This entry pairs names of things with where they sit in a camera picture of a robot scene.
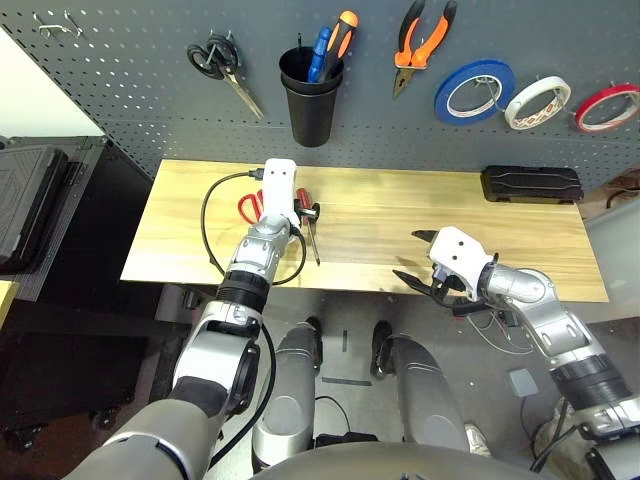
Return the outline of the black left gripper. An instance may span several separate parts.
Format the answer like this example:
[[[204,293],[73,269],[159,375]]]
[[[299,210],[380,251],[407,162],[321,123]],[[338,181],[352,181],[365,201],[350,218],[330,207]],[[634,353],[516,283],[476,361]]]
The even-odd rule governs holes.
[[[294,212],[301,223],[308,222],[310,220],[317,221],[320,216],[320,211],[321,206],[318,202],[315,202],[311,207],[300,199],[294,200]]]

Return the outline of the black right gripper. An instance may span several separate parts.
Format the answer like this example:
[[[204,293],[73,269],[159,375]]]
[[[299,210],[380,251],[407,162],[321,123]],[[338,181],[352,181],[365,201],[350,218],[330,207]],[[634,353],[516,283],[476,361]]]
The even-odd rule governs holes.
[[[415,230],[411,235],[428,244],[432,244],[438,234],[437,230]],[[466,293],[464,283],[444,267],[435,267],[431,286],[419,278],[394,269],[393,273],[412,290],[423,295],[431,294],[438,305],[466,305],[471,300]]]

